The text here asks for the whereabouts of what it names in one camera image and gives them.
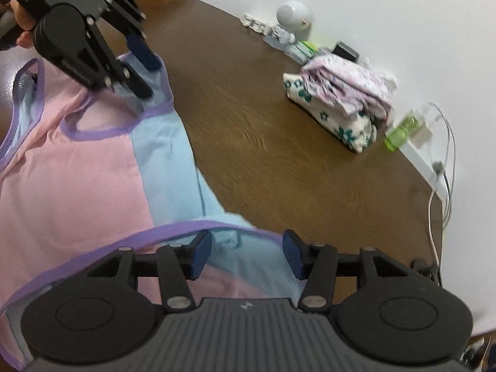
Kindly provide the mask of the person left hand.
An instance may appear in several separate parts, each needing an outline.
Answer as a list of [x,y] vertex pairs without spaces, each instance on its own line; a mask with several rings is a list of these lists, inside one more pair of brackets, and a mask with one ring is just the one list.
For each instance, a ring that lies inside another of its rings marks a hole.
[[22,28],[23,32],[16,39],[16,44],[25,49],[30,49],[33,47],[33,28],[36,25],[36,21],[24,9],[16,0],[12,0],[9,3],[9,7],[13,11],[13,15],[16,19],[17,24]]

